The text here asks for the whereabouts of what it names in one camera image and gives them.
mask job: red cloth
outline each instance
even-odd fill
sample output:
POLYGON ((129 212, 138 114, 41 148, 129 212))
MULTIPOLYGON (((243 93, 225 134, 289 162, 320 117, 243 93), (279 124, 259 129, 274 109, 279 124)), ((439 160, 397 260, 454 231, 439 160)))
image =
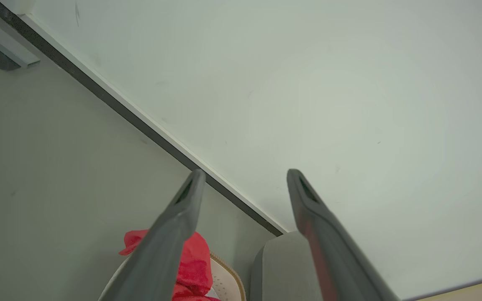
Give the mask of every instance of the red cloth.
MULTIPOLYGON (((126 233, 124 236, 126 248, 119 254, 131 254, 147 232, 148 230, 139 230, 126 233)), ((213 297, 205 297, 212 285, 209 247, 206 240, 195 232, 183 244, 172 301, 220 301, 213 297)))

